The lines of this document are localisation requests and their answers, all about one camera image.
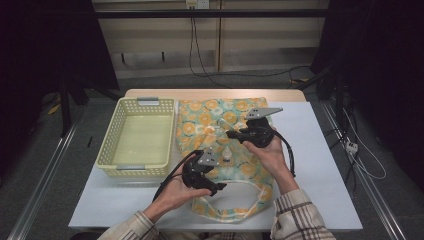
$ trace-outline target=human hand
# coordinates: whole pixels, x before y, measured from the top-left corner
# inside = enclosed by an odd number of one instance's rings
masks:
[[[209,189],[188,188],[181,177],[181,174],[183,173],[183,166],[184,164],[177,169],[174,173],[175,177],[169,181],[168,185],[163,189],[156,200],[144,210],[144,214],[152,222],[155,223],[165,213],[181,207],[184,203],[193,198],[212,194]]]
[[[277,182],[281,194],[299,188],[287,167],[283,146],[277,136],[274,136],[271,143],[264,148],[257,148],[249,141],[244,141],[243,145],[260,159],[262,166]]]

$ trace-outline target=person's right hand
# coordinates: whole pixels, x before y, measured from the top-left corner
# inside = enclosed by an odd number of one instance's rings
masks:
[[[299,188],[287,167],[283,146],[277,136],[274,136],[271,143],[264,148],[257,148],[249,141],[244,141],[243,145],[260,159],[262,166],[277,182],[281,194]]]

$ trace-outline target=plaid shirt sleeve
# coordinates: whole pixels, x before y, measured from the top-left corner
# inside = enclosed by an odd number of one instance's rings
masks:
[[[159,231],[142,213],[136,212],[130,219],[110,227],[100,236],[101,240],[158,239]]]
[[[274,204],[276,217],[271,229],[272,239],[335,239],[302,189],[281,195]]]

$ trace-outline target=person's left hand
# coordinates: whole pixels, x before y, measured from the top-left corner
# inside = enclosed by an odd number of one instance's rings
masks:
[[[187,161],[189,161],[192,157],[194,157],[194,154],[190,156]],[[174,173],[175,177],[169,181],[168,185],[165,189],[163,189],[156,200],[144,210],[144,214],[152,222],[156,222],[165,213],[181,207],[184,203],[193,198],[212,194],[209,189],[188,188],[181,177],[183,166],[184,164],[178,168],[178,170]]]

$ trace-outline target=wall socket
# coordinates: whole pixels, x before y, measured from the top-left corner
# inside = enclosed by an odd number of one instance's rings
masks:
[[[197,9],[209,9],[209,0],[197,0]]]

